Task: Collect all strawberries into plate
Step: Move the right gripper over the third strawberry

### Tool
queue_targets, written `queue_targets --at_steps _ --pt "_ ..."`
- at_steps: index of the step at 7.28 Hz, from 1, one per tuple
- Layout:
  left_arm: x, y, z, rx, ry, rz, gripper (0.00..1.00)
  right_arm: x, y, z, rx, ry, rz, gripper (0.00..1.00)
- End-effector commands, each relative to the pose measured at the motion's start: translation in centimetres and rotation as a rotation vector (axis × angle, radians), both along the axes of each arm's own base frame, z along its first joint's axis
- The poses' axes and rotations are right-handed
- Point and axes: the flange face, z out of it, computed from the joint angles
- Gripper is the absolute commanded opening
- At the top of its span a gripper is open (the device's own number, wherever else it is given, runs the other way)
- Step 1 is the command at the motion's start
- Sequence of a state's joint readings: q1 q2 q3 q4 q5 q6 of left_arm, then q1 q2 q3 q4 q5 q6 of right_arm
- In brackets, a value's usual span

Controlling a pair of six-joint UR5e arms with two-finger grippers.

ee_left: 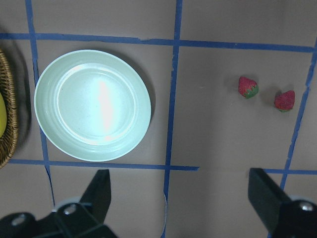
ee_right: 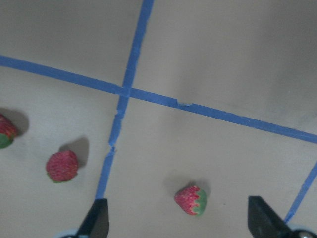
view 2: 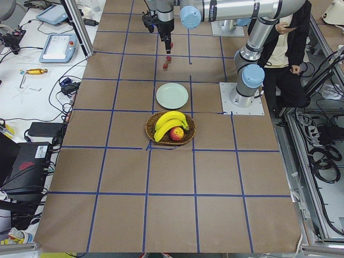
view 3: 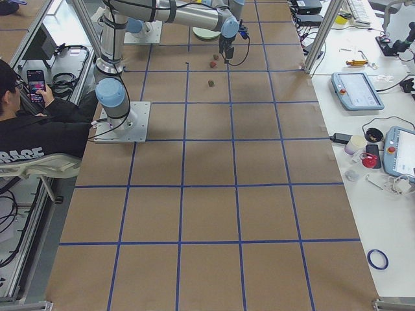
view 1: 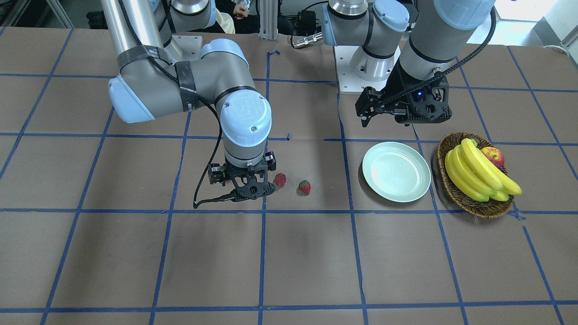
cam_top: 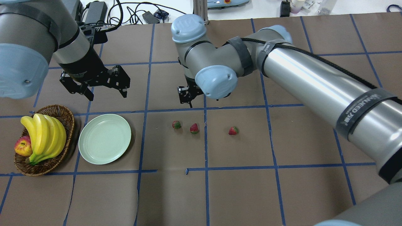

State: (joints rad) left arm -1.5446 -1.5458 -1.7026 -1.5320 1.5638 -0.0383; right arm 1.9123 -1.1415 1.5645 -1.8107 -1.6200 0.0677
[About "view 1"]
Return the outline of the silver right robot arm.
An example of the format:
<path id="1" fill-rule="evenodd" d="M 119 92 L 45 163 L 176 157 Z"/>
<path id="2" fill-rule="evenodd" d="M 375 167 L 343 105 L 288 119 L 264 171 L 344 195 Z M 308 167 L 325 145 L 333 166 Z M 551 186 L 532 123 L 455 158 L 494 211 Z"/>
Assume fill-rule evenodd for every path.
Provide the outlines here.
<path id="1" fill-rule="evenodd" d="M 122 121 L 140 123 L 213 105 L 228 165 L 256 168 L 266 162 L 272 110 L 255 89 L 249 64 L 232 40 L 215 39 L 197 59 L 176 43 L 175 33 L 213 25 L 213 0 L 103 0 L 119 74 L 108 82 Z"/>

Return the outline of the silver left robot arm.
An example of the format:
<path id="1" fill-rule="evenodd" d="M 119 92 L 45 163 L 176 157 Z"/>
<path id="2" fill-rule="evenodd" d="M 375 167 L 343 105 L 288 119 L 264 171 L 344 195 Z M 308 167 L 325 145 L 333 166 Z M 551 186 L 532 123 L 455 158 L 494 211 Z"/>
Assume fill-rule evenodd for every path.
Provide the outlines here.
<path id="1" fill-rule="evenodd" d="M 357 46 L 351 65 L 369 80 L 369 65 L 394 64 L 381 90 L 365 86 L 355 103 L 363 127 L 381 114 L 399 124 L 452 117 L 447 76 L 479 54 L 497 22 L 493 0 L 415 0 L 417 17 L 398 0 L 330 0 L 322 34 L 330 46 Z"/>

